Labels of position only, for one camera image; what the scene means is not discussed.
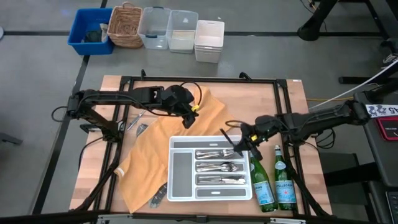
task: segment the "silverware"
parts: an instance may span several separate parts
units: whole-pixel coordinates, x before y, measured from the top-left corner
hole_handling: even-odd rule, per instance
[[[138,120],[142,117],[142,115],[145,113],[146,110],[143,110],[141,113],[139,113],[138,116],[136,116],[133,121],[131,121],[129,127],[127,128],[127,130],[130,130],[137,122]]]
[[[245,184],[243,176],[199,176],[198,184]]]
[[[207,159],[212,157],[220,157],[222,159],[228,159],[233,157],[235,154],[233,149],[223,149],[221,151],[197,151],[197,159]]]
[[[238,170],[238,167],[232,162],[224,162],[221,165],[209,163],[197,164],[197,172],[209,172],[214,170],[220,170],[222,172],[234,172]]]

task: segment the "wooden table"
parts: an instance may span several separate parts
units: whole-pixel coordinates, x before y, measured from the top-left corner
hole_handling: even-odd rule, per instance
[[[121,76],[106,75],[103,79],[101,90],[116,91],[119,88]],[[144,86],[164,86],[180,84],[175,82],[148,82],[135,81],[134,88]],[[228,107],[228,112],[236,119],[245,121],[249,124],[254,124],[256,117],[269,114],[275,115],[277,113],[275,107],[274,90],[272,85],[257,84],[257,83],[198,83],[201,86],[207,86],[211,94],[219,99]],[[308,106],[305,99],[304,89],[301,80],[287,80],[290,104],[293,112],[307,113]],[[194,91],[193,85],[187,85],[190,91]],[[280,89],[280,98],[282,102],[282,110],[285,112],[284,96]],[[111,120],[114,106],[97,106],[95,110]],[[129,124],[134,119],[140,110],[130,108],[127,123]],[[122,117],[123,107],[120,109],[119,117]],[[124,137],[123,149],[121,154],[121,161],[127,156],[129,150],[132,148],[136,139],[136,129],[142,124],[151,124],[156,119],[156,116],[146,113],[138,123],[128,132]],[[229,134],[240,134],[239,129],[232,129]],[[87,142],[90,142],[101,136],[100,132],[90,133]],[[308,142],[315,144],[313,139],[308,139]],[[280,135],[273,136],[268,142],[260,145],[264,159],[261,164],[271,178],[271,183],[274,181],[274,146],[281,145]],[[100,176],[101,165],[103,163],[103,156],[105,152],[105,142],[97,142],[86,148],[80,171],[76,181],[75,191],[70,202],[70,208],[79,206],[88,194],[93,190],[98,183]],[[323,178],[322,167],[318,151],[304,144],[300,147],[302,168],[307,188],[314,196],[315,200],[322,206],[322,208],[331,214],[331,207],[326,191],[325,180]],[[299,213],[303,213],[302,198],[299,188],[296,186],[297,205]],[[101,199],[100,208],[104,208],[106,193],[108,192],[108,185],[104,187],[103,196]],[[118,180],[114,191],[114,197],[111,206],[112,212],[129,213],[124,200],[119,193]],[[262,213],[259,209],[256,197],[253,196],[248,201],[225,201],[225,202],[169,202],[165,197],[158,208],[150,208],[148,204],[141,207],[137,213],[163,213],[163,214],[186,214],[186,215],[236,215],[236,216],[292,216],[289,211],[275,211],[269,213]]]

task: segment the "san pellegrino bottle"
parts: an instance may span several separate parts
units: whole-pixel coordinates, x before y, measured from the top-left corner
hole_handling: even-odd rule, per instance
[[[286,164],[278,145],[275,146],[275,187],[279,208],[295,210],[297,201],[294,184],[286,171]]]
[[[250,176],[262,212],[272,212],[278,209],[271,190],[267,172],[260,162],[250,153]]]

